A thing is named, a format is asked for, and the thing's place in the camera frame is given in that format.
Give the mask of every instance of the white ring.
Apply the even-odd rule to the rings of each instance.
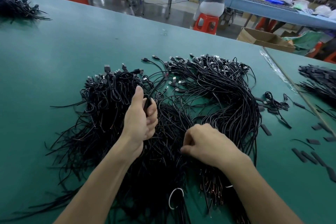
[[[184,192],[183,192],[183,189],[181,189],[181,188],[176,188],[176,189],[174,189],[174,190],[170,193],[170,196],[169,196],[169,199],[168,199],[168,205],[169,205],[169,208],[172,209],[172,210],[178,208],[178,206],[175,207],[175,208],[172,208],[172,207],[170,206],[170,198],[171,198],[171,195],[172,195],[172,194],[174,193],[174,191],[176,191],[177,189],[180,189],[180,190],[182,191],[182,196],[184,197]]]

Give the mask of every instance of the shiny floor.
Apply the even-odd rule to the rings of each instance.
[[[198,6],[197,3],[187,0],[174,0],[171,7],[170,18],[166,19],[166,3],[168,0],[145,0],[145,2],[143,18],[185,28],[189,28],[193,22],[193,16]],[[89,3],[96,7],[129,14],[131,16],[131,10],[125,0],[89,0]],[[231,24],[225,30],[217,30],[217,35],[237,39],[241,27],[245,22],[246,19],[236,16],[234,24]],[[248,27],[251,27],[252,24],[253,22],[249,22]],[[281,34],[282,32],[283,30],[280,29],[276,33]]]

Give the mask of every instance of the hand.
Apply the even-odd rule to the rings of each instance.
[[[196,124],[189,128],[185,133],[181,152],[223,172],[243,160],[251,161],[226,135],[212,128],[210,124]]]
[[[121,147],[121,154],[132,162],[140,156],[144,147],[144,140],[153,137],[155,126],[158,123],[155,101],[151,99],[152,104],[147,109],[148,117],[144,112],[145,102],[144,91],[140,86],[137,86],[132,103],[125,114],[123,132],[115,143]]]

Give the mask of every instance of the green tabletop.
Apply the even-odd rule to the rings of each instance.
[[[187,58],[189,53],[237,57],[255,73],[252,92],[256,97],[271,91],[282,100],[286,93],[305,104],[273,72],[259,46],[66,0],[31,1],[52,21],[0,25],[0,218],[53,200],[46,191],[61,191],[58,171],[48,169],[54,156],[44,156],[48,153],[44,142],[50,145],[57,138],[55,133],[71,127],[77,118],[72,108],[49,105],[78,102],[86,77],[102,72],[104,64],[116,70],[124,63],[128,69],[142,68],[152,74],[157,68],[141,63],[141,58],[157,55],[168,60],[169,56]],[[301,108],[290,107],[282,113],[292,129],[274,115],[262,113],[273,135],[259,129],[257,168],[305,223],[334,223],[336,184],[325,168],[302,163],[291,151],[296,147],[310,152],[309,147],[290,141],[322,138],[327,133],[311,129],[318,119]],[[336,169],[336,143],[320,141],[316,152]],[[213,210],[212,218],[205,215],[199,187],[189,188],[186,202],[193,224],[233,223],[226,207]],[[52,223],[60,211],[17,223]]]
[[[336,70],[336,64],[324,62],[317,59],[308,58],[305,56],[294,55],[288,52],[282,52],[275,49],[267,48],[267,52],[275,61],[275,63],[279,66],[279,68],[283,71],[283,73],[290,78],[293,83],[300,83],[308,81],[308,79],[302,76],[298,72],[299,66],[308,66],[308,64],[314,66],[326,67],[329,69]],[[324,110],[328,110],[331,108],[330,105],[320,100],[318,97],[314,96],[310,93],[301,93],[308,101],[311,103],[312,107],[317,109],[316,105],[321,107]],[[334,135],[336,135],[336,120],[332,117],[328,116],[325,113],[320,113],[321,119],[323,119],[329,126],[329,128],[333,131]]]

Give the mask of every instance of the white pants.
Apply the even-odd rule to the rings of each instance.
[[[222,3],[202,2],[197,7],[196,13],[194,15],[194,21],[198,19],[201,13],[206,14],[206,15],[215,16],[215,17],[220,17],[223,14],[223,12],[224,12],[224,4]]]

